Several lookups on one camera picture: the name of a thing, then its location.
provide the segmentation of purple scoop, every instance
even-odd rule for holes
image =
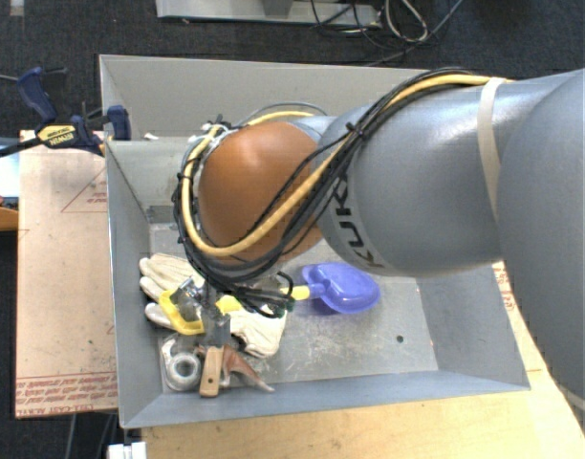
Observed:
[[[308,265],[301,270],[310,298],[320,297],[331,309],[351,315],[379,301],[379,286],[368,273],[343,262]]]

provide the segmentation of yellow cable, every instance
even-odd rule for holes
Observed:
[[[256,124],[260,124],[261,122],[265,122],[266,120],[272,120],[277,118],[286,118],[289,116],[298,116],[302,118],[310,118],[314,114],[311,112],[303,112],[303,111],[278,111],[278,112],[271,112],[270,114],[266,114],[265,116],[261,116],[260,118],[250,120],[248,122],[248,126],[254,126]]]
[[[398,95],[393,97],[390,102],[386,105],[386,108],[391,107],[395,103],[400,100],[403,100],[410,95],[420,92],[421,90],[425,90],[427,88],[436,87],[439,85],[450,85],[450,84],[457,84],[457,85],[484,85],[490,80],[489,76],[473,76],[473,75],[447,75],[447,76],[434,76],[432,78],[427,78],[423,81],[415,83],[414,85],[406,88]],[[285,115],[291,115],[290,112],[275,112],[272,114],[267,114],[257,120],[254,120],[253,123],[249,122],[249,125],[254,125],[256,123],[273,119],[274,117],[281,117]],[[212,130],[208,134],[211,134],[212,131],[215,132],[218,130],[218,126],[214,126]],[[189,157],[189,160],[192,158],[197,158],[197,156],[205,149],[206,142],[211,141],[210,138],[204,139],[204,141],[195,148]],[[190,207],[189,207],[189,188],[190,182],[188,180],[188,176],[191,171],[191,163],[189,163],[186,168],[184,169],[184,177],[182,180],[182,208],[183,208],[183,218],[184,224],[186,225],[186,231],[188,232],[188,236],[193,241],[195,246],[203,251],[204,253],[216,257],[226,257],[231,256],[240,251],[246,250],[247,248],[251,247],[258,241],[260,241],[277,223],[279,223],[284,216],[286,216],[289,211],[299,203],[303,197],[305,197],[312,187],[318,181],[318,178],[322,174],[322,172],[327,168],[333,157],[336,153],[341,149],[344,142],[339,145],[339,147],[329,155],[329,157],[320,164],[320,166],[312,173],[310,176],[296,189],[295,192],[292,193],[291,197],[289,197],[269,218],[267,218],[260,226],[258,226],[252,233],[248,234],[244,239],[240,240],[237,243],[229,245],[227,247],[212,247],[202,240],[199,233],[195,230],[195,226],[192,222],[192,217],[190,215]]]

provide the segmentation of cable bundle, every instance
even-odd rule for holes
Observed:
[[[287,294],[256,289],[251,284],[271,269],[282,255],[294,250],[303,241],[329,205],[342,175],[363,142],[369,141],[388,119],[419,98],[452,87],[484,85],[488,80],[487,76],[475,76],[469,71],[451,68],[426,72],[408,79],[369,107],[356,124],[346,124],[347,131],[340,138],[318,148],[305,158],[288,181],[282,185],[248,234],[239,242],[226,247],[216,247],[205,239],[206,235],[202,233],[198,216],[198,201],[193,194],[193,180],[199,171],[207,148],[213,140],[227,130],[222,124],[213,124],[207,135],[184,154],[182,169],[178,175],[178,186],[172,196],[180,242],[184,245],[189,262],[204,277],[209,289],[234,295],[247,310],[258,312],[265,317],[283,315],[284,311],[291,309],[293,304],[291,296],[293,282],[287,275],[279,273],[289,283]],[[242,124],[242,127],[284,115],[307,116],[308,113],[267,114],[257,120]],[[290,192],[291,185],[303,168],[321,155],[326,158],[297,189]],[[288,197],[276,208],[278,202],[287,195]],[[241,251],[262,239],[296,207],[298,209],[292,215],[291,221],[274,248],[253,260],[237,256]],[[291,247],[290,244],[295,239],[297,240]],[[261,310],[265,304],[269,306],[272,314]]]

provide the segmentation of gray robot arm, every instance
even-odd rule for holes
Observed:
[[[494,206],[478,143],[482,93],[437,93],[390,118],[356,154],[320,230],[344,260],[382,275],[504,260],[552,375],[585,408],[585,70],[496,89]],[[332,120],[320,144],[365,110]]]

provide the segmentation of orange object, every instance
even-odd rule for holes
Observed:
[[[18,230],[18,211],[0,208],[0,231]]]
[[[280,121],[248,126],[224,138],[206,159],[197,196],[202,226],[214,246],[228,246],[244,238],[278,190],[315,148],[316,143],[305,132]],[[307,165],[290,192],[309,173]],[[275,208],[288,197],[284,195]],[[294,211],[290,212],[268,235],[237,256],[250,260],[272,249],[293,215]],[[320,237],[314,228],[286,258],[308,250]]]

